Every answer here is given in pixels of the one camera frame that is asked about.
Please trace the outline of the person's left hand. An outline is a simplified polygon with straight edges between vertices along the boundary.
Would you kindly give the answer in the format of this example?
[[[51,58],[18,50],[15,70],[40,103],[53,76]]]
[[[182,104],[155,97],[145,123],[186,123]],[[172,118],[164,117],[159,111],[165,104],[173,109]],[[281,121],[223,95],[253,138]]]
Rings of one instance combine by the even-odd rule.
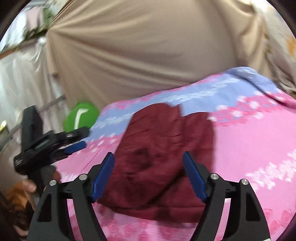
[[[11,187],[1,201],[5,219],[16,231],[16,234],[25,239],[28,234],[36,204],[33,195],[37,192],[37,185],[33,180],[24,179]]]

